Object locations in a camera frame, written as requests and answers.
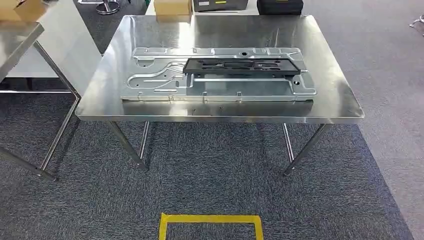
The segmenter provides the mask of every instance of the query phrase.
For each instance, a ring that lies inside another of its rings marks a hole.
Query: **yellow tape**
[[[264,240],[262,222],[258,215],[166,215],[162,213],[159,240],[166,240],[168,223],[254,224],[256,240]]]

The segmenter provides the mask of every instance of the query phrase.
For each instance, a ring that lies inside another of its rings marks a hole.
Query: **table top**
[[[37,22],[0,21],[0,82],[43,31]]]
[[[296,47],[315,83],[313,101],[121,100],[135,48]],[[364,112],[313,16],[193,16],[157,22],[124,16],[75,114],[83,121],[355,124]]]

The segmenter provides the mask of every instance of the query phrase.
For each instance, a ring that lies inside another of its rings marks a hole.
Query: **black box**
[[[302,0],[257,0],[259,15],[300,15],[304,7]]]

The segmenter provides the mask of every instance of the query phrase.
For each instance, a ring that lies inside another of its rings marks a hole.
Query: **steel table edge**
[[[76,115],[86,122],[206,122],[206,123],[275,123],[275,124],[348,124],[361,122],[364,114],[358,117],[248,117],[248,116],[143,116],[143,115]]]

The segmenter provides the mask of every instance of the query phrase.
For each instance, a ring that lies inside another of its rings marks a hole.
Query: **cardboard box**
[[[0,8],[0,20],[36,22],[45,11],[46,8],[41,0],[26,0],[11,9]]]
[[[154,0],[156,15],[192,15],[192,0]]]
[[[12,10],[21,2],[21,0],[0,0],[0,9]]]

